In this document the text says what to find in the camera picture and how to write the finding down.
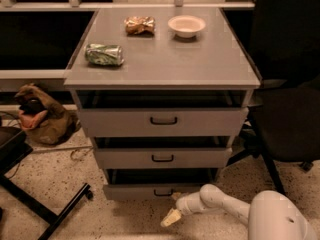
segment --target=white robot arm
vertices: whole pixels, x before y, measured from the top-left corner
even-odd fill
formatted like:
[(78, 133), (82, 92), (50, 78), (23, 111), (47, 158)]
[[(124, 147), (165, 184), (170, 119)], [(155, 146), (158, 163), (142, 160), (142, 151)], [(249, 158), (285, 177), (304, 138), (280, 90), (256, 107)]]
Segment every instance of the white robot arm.
[(263, 191), (248, 204), (226, 195), (214, 185), (182, 195), (161, 225), (169, 226), (182, 215), (223, 209), (248, 227), (249, 240), (317, 240), (316, 233), (298, 208), (275, 191)]

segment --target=drawer handle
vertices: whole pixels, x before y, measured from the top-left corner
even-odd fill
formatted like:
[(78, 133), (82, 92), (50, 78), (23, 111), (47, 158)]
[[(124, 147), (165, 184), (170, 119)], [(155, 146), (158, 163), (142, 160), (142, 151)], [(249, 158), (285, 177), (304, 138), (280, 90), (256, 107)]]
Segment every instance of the drawer handle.
[(175, 116), (173, 121), (169, 121), (169, 122), (164, 122), (163, 120), (159, 120), (159, 119), (157, 121), (153, 117), (150, 117), (150, 123), (154, 125), (174, 125), (178, 123), (178, 117)]
[(153, 162), (156, 162), (156, 163), (168, 163), (174, 160), (174, 155), (171, 155), (170, 159), (156, 159), (155, 156), (152, 155), (151, 159)]
[(158, 194), (158, 193), (157, 193), (157, 190), (154, 189), (154, 190), (153, 190), (153, 194), (154, 194), (155, 196), (172, 196), (172, 194), (173, 194), (173, 189), (171, 189), (168, 194)]

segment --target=small item on floor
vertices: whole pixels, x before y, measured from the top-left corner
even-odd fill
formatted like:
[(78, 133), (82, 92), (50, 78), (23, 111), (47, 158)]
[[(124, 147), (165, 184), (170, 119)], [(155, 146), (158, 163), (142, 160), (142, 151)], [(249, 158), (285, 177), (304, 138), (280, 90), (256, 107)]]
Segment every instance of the small item on floor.
[(31, 140), (56, 145), (67, 141), (77, 130), (77, 118), (34, 84), (22, 86), (15, 99), (21, 105), (21, 129)]
[(119, 45), (88, 44), (85, 57), (89, 62), (103, 66), (120, 66), (124, 62), (122, 47)]
[(154, 34), (156, 21), (153, 17), (128, 17), (124, 21), (129, 35), (139, 35), (144, 32)]
[(182, 218), (182, 214), (178, 209), (170, 209), (168, 215), (161, 221), (161, 227), (169, 227)]

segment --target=gray drawer cabinet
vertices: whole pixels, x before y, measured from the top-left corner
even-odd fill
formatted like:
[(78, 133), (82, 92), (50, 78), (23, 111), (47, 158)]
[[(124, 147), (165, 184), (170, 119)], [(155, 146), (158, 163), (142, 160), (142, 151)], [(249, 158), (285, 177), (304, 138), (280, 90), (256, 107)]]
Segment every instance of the gray drawer cabinet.
[[(174, 15), (205, 19), (206, 31), (181, 40)], [(123, 20), (152, 15), (153, 37), (127, 36)], [(218, 8), (100, 9), (68, 72), (68, 88), (107, 183), (108, 199), (164, 199), (214, 182), (232, 155), (259, 80)], [(121, 67), (85, 60), (88, 43), (121, 45)]]

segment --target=chair wheel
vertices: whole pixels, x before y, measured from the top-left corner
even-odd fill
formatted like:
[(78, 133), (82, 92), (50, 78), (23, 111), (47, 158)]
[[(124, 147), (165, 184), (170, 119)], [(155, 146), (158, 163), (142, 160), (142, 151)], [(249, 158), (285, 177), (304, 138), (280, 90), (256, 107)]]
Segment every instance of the chair wheel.
[(300, 168), (302, 170), (304, 170), (305, 172), (308, 172), (311, 170), (311, 168), (313, 167), (313, 163), (310, 162), (303, 162), (302, 164), (299, 165)]
[(260, 153), (255, 153), (255, 152), (252, 153), (253, 158), (258, 158), (259, 156), (260, 156)]
[(86, 197), (88, 200), (92, 200), (93, 199), (93, 193), (91, 190), (88, 190), (88, 192), (86, 193)]

